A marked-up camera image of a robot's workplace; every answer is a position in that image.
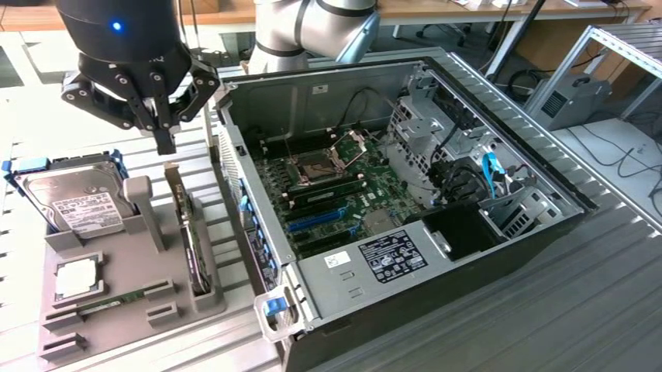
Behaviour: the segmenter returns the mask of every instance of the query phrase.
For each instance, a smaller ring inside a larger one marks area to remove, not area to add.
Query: robotic arm
[[[56,6],[80,50],[61,98],[116,127],[152,135],[159,154],[175,153],[179,122],[195,118],[219,78],[182,43],[172,1],[57,0]],[[171,100],[187,72],[191,85]]]

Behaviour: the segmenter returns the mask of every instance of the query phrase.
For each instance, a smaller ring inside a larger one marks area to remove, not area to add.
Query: hard drive label
[[[55,201],[53,207],[77,234],[122,225],[120,212],[107,192]]]
[[[388,283],[427,266],[404,230],[359,245],[359,250],[379,283]]]

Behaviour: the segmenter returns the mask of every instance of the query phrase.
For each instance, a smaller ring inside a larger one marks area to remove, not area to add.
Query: metal rack
[[[541,110],[543,104],[557,88],[557,84],[570,71],[577,58],[581,56],[590,41],[597,41],[613,53],[618,53],[623,58],[630,60],[637,66],[653,74],[657,79],[650,84],[647,89],[639,94],[634,102],[621,114],[622,118],[627,118],[638,105],[646,100],[650,93],[659,87],[662,83],[662,25],[651,23],[639,23],[634,25],[606,25],[589,26],[579,40],[577,41],[570,53],[567,54],[557,72],[550,78],[549,84],[541,89],[541,93],[531,98],[526,104],[526,112],[533,113]],[[593,72],[601,61],[605,59],[606,53],[595,58],[594,62],[586,68],[586,73]]]

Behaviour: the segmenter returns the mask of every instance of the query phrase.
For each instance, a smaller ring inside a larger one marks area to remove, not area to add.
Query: metal workbench
[[[618,189],[605,188],[601,176],[586,168],[581,159],[566,154],[561,142],[541,134],[526,114],[454,56],[439,49],[427,49],[380,53],[370,59],[414,57],[416,53],[431,55],[440,62],[601,207],[595,216],[525,268],[316,370],[566,371],[634,368],[643,371],[659,368],[659,233]],[[252,314],[251,286],[232,244],[210,162],[204,158],[200,125],[200,122],[194,122],[183,128],[178,135],[179,152],[168,159],[182,162],[187,189],[204,199],[204,217],[227,291],[228,310],[198,325],[138,342],[61,370],[88,366],[101,370],[190,367],[192,370],[224,372],[275,372],[280,369],[275,348],[260,338]],[[126,139],[93,146],[87,151],[105,150],[108,146],[126,153],[131,175],[160,177],[164,158],[155,154],[152,139]],[[20,143],[12,146],[13,157],[21,155],[21,147]],[[167,188],[159,183],[163,179],[156,180],[154,202],[170,202]],[[28,222],[19,222],[17,218],[21,212],[29,214],[28,207],[16,194],[7,195],[0,219],[0,253],[7,253],[0,257],[0,277],[5,277],[0,282],[0,296],[12,291],[20,295],[9,301],[0,297],[5,304],[0,308],[1,370],[32,370],[35,365],[36,310],[27,310],[31,301],[35,302],[31,297],[39,298],[39,286],[32,285],[35,293],[16,290],[17,285],[40,283],[40,279],[32,277],[39,276],[39,252],[44,244],[33,236],[35,230],[29,229]]]

